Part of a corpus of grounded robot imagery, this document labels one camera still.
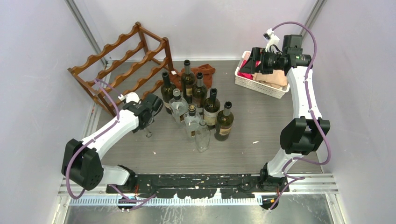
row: glass bottle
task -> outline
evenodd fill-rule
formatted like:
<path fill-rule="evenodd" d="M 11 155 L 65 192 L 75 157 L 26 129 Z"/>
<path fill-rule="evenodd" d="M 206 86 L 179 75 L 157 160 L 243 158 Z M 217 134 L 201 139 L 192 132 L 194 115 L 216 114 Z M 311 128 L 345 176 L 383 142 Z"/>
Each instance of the glass bottle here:
<path fill-rule="evenodd" d="M 184 121 L 184 114 L 188 111 L 187 101 L 180 95 L 178 88 L 173 90 L 173 98 L 169 101 L 172 116 L 177 124 Z"/>
<path fill-rule="evenodd" d="M 191 71 L 190 60 L 184 61 L 184 72 L 181 78 L 183 97 L 187 103 L 192 104 L 192 86 L 195 83 L 194 72 Z"/>
<path fill-rule="evenodd" d="M 201 72 L 197 73 L 197 82 L 192 87 L 192 102 L 198 113 L 204 112 L 204 102 L 208 95 L 208 88 L 204 85 L 204 76 Z"/>
<path fill-rule="evenodd" d="M 193 104 L 188 106 L 188 113 L 184 114 L 184 123 L 186 125 L 186 132 L 188 138 L 195 137 L 195 131 L 199 127 L 199 121 L 201 116 L 196 113 L 195 106 Z"/>
<path fill-rule="evenodd" d="M 199 127 L 195 131 L 195 146 L 201 153 L 209 148 L 210 130 L 205 120 L 200 120 Z"/>
<path fill-rule="evenodd" d="M 173 98 L 173 90 L 176 88 L 175 84 L 170 82 L 169 74 L 164 71 L 162 73 L 163 85 L 161 86 L 161 94 L 163 99 L 163 104 L 165 106 L 166 112 L 172 114 L 170 110 L 169 101 Z"/>
<path fill-rule="evenodd" d="M 216 117 L 220 110 L 220 101 L 216 98 L 217 89 L 211 88 L 210 96 L 204 102 L 204 120 L 209 129 L 213 129 L 216 124 Z"/>
<path fill-rule="evenodd" d="M 219 141 L 225 141 L 230 135 L 231 127 L 234 122 L 234 115 L 231 112 L 232 103 L 227 101 L 224 104 L 224 110 L 217 115 L 217 123 L 214 131 L 214 138 Z"/>

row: dark green wine bottle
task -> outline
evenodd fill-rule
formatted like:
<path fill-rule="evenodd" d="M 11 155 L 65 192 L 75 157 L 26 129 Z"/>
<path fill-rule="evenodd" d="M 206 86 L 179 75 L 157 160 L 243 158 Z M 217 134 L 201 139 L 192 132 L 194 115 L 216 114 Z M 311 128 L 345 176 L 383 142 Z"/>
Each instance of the dark green wine bottle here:
<path fill-rule="evenodd" d="M 209 129 L 214 129 L 216 117 L 220 110 L 220 101 L 216 98 L 217 89 L 211 88 L 210 96 L 204 102 L 204 120 Z"/>
<path fill-rule="evenodd" d="M 204 112 L 204 102 L 208 95 L 208 88 L 204 84 L 204 76 L 201 72 L 197 73 L 197 82 L 192 87 L 192 102 L 198 113 Z"/>
<path fill-rule="evenodd" d="M 191 71 L 190 60 L 184 61 L 184 72 L 182 74 L 182 91 L 183 97 L 188 104 L 192 104 L 192 86 L 195 83 L 194 72 Z"/>
<path fill-rule="evenodd" d="M 220 111 L 217 115 L 217 123 L 214 131 L 214 138 L 219 141 L 225 141 L 230 135 L 231 127 L 234 122 L 234 115 L 231 112 L 231 106 L 233 104 L 227 101 L 224 104 L 224 110 Z"/>
<path fill-rule="evenodd" d="M 163 104 L 165 106 L 166 112 L 168 112 L 168 114 L 172 114 L 169 101 L 173 98 L 173 90 L 176 88 L 176 86 L 170 82 L 169 74 L 166 71 L 162 73 L 162 79 L 163 85 L 161 86 L 161 93 Z"/>

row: basket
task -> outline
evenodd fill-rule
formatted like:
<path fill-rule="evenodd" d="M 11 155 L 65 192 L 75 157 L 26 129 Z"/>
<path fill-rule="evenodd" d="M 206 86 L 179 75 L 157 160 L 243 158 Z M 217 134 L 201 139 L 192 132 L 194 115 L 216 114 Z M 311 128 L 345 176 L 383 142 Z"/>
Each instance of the basket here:
<path fill-rule="evenodd" d="M 236 67 L 235 84 L 246 87 L 251 90 L 255 90 L 257 92 L 261 92 L 261 93 L 270 95 L 270 96 L 278 98 L 278 99 L 282 98 L 282 96 L 289 91 L 290 84 L 287 84 L 287 86 L 283 87 L 283 89 L 280 90 L 280 89 L 274 88 L 272 86 L 268 86 L 268 85 L 256 82 L 254 80 L 238 76 L 238 71 L 239 71 L 239 68 L 243 62 L 243 58 L 245 57 L 245 54 L 248 52 L 250 52 L 250 51 L 243 52 L 243 55 L 242 55 L 241 60 L 239 61 L 238 67 Z"/>

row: wooden wine rack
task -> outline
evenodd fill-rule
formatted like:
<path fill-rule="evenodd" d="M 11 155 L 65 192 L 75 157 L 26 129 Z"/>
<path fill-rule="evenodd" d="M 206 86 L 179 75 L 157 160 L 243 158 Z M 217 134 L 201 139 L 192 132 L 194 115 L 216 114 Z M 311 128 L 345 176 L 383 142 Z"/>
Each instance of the wooden wine rack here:
<path fill-rule="evenodd" d="M 95 62 L 100 60 L 103 56 L 107 55 L 109 52 L 114 50 L 116 47 L 120 46 L 123 42 L 125 42 L 127 39 L 132 37 L 135 34 L 139 34 L 140 37 L 140 42 L 138 43 L 137 47 L 134 50 L 129 50 L 125 53 L 124 57 L 120 60 L 115 60 L 113 61 L 112 65 L 100 71 L 96 78 L 98 79 L 103 79 L 105 76 L 107 76 L 110 72 L 112 72 L 114 69 L 116 69 L 118 66 L 123 64 L 127 59 L 132 57 L 134 54 L 136 54 L 139 50 L 143 49 L 144 53 L 146 54 L 143 59 L 139 62 L 135 62 L 131 65 L 129 70 L 123 74 L 117 75 L 112 83 L 110 85 L 112 87 L 117 87 L 120 85 L 124 80 L 126 80 L 129 76 L 131 76 L 134 72 L 136 72 L 141 66 L 143 66 L 146 62 L 148 61 L 153 61 L 158 64 L 157 67 L 153 67 L 151 69 L 151 72 L 144 78 L 138 79 L 136 82 L 135 86 L 130 89 L 130 90 L 125 90 L 123 92 L 124 95 L 134 92 L 137 89 L 139 89 L 142 85 L 144 85 L 149 79 L 151 79 L 156 73 L 158 73 L 162 68 L 165 68 L 169 72 L 173 71 L 173 62 L 172 62 L 172 56 L 170 54 L 170 47 L 169 47 L 169 40 L 168 38 L 160 38 L 159 36 L 155 35 L 154 33 L 146 30 L 141 26 L 139 22 L 136 22 L 135 25 L 133 26 L 131 32 L 128 34 L 121 34 L 118 37 L 118 40 L 113 43 L 113 44 L 106 44 L 102 50 L 97 55 L 91 55 L 87 58 L 87 61 L 81 65 L 81 66 L 74 66 L 73 68 L 68 68 L 68 71 L 73 75 L 73 77 L 78 81 L 78 83 L 83 87 L 83 89 L 87 92 L 87 94 L 92 98 L 92 100 L 99 104 L 105 111 L 108 113 L 112 114 L 115 116 L 114 112 L 114 106 L 108 104 L 108 102 L 105 100 L 105 94 L 102 90 L 96 90 L 93 88 L 93 85 L 95 84 L 94 81 L 84 81 L 81 77 L 78 75 L 83 72 L 85 69 L 89 68 L 91 65 L 93 65 Z M 159 41 L 159 46 L 155 50 L 149 50 L 145 38 L 145 34 L 152 37 L 153 39 Z M 158 54 L 161 50 L 165 50 L 165 58 L 163 59 L 162 62 L 158 61 L 157 59 L 154 58 L 156 54 Z M 155 92 L 161 85 L 163 84 L 162 80 L 159 80 L 155 83 L 153 88 L 151 88 L 148 91 L 145 91 L 142 99 L 144 99 L 149 93 Z M 106 92 L 111 92 L 110 87 L 106 87 L 105 91 Z M 116 101 L 116 105 L 119 105 L 121 103 L 120 100 Z"/>

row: white wall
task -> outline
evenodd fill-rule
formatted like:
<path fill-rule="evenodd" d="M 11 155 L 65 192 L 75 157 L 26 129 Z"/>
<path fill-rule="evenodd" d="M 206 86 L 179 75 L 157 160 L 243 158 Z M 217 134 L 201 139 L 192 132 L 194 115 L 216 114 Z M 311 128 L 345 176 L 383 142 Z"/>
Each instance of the white wall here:
<path fill-rule="evenodd" d="M 66 69 L 93 50 L 62 0 L 1 1 L 0 21 L 0 223 L 49 223 L 65 144 L 92 106 Z"/>
<path fill-rule="evenodd" d="M 174 59 L 231 58 L 245 50 L 265 46 L 263 34 L 284 21 L 305 23 L 315 0 L 83 0 L 77 2 L 101 47 L 128 33 L 136 21 L 170 40 Z M 298 27 L 277 31 L 280 37 L 296 33 Z M 139 41 L 136 36 L 111 52 L 120 59 Z M 155 49 L 158 42 L 150 41 Z M 141 59 L 137 54 L 134 59 Z"/>
<path fill-rule="evenodd" d="M 333 172 L 352 224 L 395 222 L 395 12 L 395 1 L 332 0 L 312 28 L 315 95 L 332 126 L 325 170 Z M 312 53 L 310 38 L 304 46 Z"/>

